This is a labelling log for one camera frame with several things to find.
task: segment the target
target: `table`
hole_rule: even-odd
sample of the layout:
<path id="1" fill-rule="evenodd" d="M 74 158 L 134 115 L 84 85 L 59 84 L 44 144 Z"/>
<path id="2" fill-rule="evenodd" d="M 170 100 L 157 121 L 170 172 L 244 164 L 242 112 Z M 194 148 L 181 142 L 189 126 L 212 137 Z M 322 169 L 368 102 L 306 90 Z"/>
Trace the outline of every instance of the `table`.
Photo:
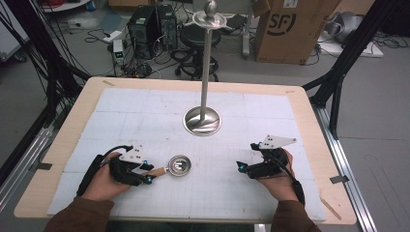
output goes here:
<path id="1" fill-rule="evenodd" d="M 149 80 L 93 77 L 88 80 L 66 122 L 60 129 L 43 162 L 50 170 L 38 170 L 15 208 L 18 218 L 48 218 L 47 208 L 59 178 L 105 88 L 200 91 L 201 83 L 177 80 Z M 326 140 L 317 123 L 305 90 L 299 86 L 209 83 L 210 92 L 236 92 L 286 96 L 290 100 L 307 158 L 318 185 L 327 219 L 324 224 L 354 224 L 356 216 L 342 183 L 332 184 L 338 176 Z"/>

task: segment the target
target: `computer tower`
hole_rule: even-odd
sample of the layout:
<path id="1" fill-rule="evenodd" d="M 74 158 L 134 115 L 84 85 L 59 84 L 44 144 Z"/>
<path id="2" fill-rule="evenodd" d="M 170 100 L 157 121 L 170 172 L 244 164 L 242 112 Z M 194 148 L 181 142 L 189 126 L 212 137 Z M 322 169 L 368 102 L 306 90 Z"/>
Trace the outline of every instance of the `computer tower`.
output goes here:
<path id="1" fill-rule="evenodd" d="M 139 53 L 135 54 L 136 57 L 152 59 L 154 42 L 161 36 L 156 7 L 138 6 L 127 23 L 127 27 L 134 52 Z"/>
<path id="2" fill-rule="evenodd" d="M 177 17 L 170 4 L 157 6 L 158 18 L 161 27 L 161 42 L 164 50 L 176 49 L 177 42 Z"/>

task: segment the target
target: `sf logo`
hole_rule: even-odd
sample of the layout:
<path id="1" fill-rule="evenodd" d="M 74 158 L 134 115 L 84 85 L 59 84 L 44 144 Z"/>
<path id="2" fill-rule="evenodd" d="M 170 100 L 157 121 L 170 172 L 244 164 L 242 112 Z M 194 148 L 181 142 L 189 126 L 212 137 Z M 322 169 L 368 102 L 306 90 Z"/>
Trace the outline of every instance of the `sf logo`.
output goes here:
<path id="1" fill-rule="evenodd" d="M 271 21 L 272 24 L 269 25 L 268 35 L 271 36 L 282 36 L 292 29 L 295 24 L 296 15 L 295 14 L 272 14 Z"/>

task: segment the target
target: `brown sleeve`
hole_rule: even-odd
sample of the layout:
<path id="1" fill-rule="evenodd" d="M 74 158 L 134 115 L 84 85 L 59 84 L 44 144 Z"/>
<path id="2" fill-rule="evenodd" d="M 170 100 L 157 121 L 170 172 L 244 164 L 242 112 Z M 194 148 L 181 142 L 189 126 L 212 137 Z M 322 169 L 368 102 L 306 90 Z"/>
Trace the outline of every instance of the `brown sleeve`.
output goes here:
<path id="1" fill-rule="evenodd" d="M 105 231 L 112 207 L 112 201 L 92 201 L 76 197 L 66 209 L 51 218 L 44 232 Z"/>
<path id="2" fill-rule="evenodd" d="M 271 232 L 318 232 L 305 207 L 299 201 L 280 201 L 274 215 Z"/>

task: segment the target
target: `hand-mounted device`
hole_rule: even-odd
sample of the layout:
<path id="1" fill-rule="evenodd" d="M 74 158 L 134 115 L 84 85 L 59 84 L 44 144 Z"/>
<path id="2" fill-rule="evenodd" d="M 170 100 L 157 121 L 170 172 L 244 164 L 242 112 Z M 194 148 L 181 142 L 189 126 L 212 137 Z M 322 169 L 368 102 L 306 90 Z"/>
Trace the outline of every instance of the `hand-mounted device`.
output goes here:
<path id="1" fill-rule="evenodd" d="M 289 159 L 286 152 L 281 149 L 282 146 L 295 142 L 296 138 L 284 138 L 271 136 L 268 134 L 263 142 L 259 142 L 258 144 L 250 144 L 253 151 L 259 151 L 262 153 L 262 162 L 253 165 L 247 165 L 246 163 L 240 161 L 236 162 L 238 164 L 239 172 L 248 174 L 251 179 L 269 178 L 279 174 L 280 172 L 286 173 L 286 175 L 288 175 L 292 180 L 292 186 L 298 200 L 305 205 L 305 195 L 302 184 L 296 180 L 289 169 L 286 168 Z"/>
<path id="2" fill-rule="evenodd" d="M 125 154 L 120 154 L 117 157 L 113 157 L 110 160 L 105 160 L 108 154 L 112 153 L 118 149 L 125 149 Z M 150 171 L 154 168 L 154 165 L 148 164 L 142 155 L 142 147 L 133 148 L 133 146 L 118 146 L 110 149 L 105 155 L 97 155 L 96 158 L 91 163 L 87 172 L 85 173 L 81 184 L 78 187 L 77 196 L 81 196 L 84 191 L 90 185 L 91 180 L 97 171 L 104 165 L 109 164 L 109 171 L 116 182 L 139 186 L 140 184 L 150 185 L 156 176 L 152 175 L 140 175 L 133 172 L 134 169 L 139 167 L 139 169 Z"/>

